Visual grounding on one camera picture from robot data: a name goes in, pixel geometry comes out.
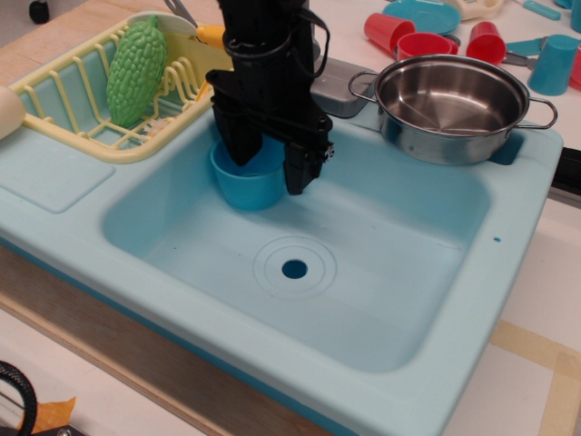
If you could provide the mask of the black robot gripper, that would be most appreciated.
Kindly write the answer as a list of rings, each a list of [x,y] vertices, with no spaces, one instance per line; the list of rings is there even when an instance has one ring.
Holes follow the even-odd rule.
[[[310,89],[324,69],[315,63],[313,26],[325,24],[304,1],[221,1],[230,71],[212,70],[213,113],[231,159],[247,164],[267,134],[282,142],[285,183],[300,195],[320,176],[332,123]]]

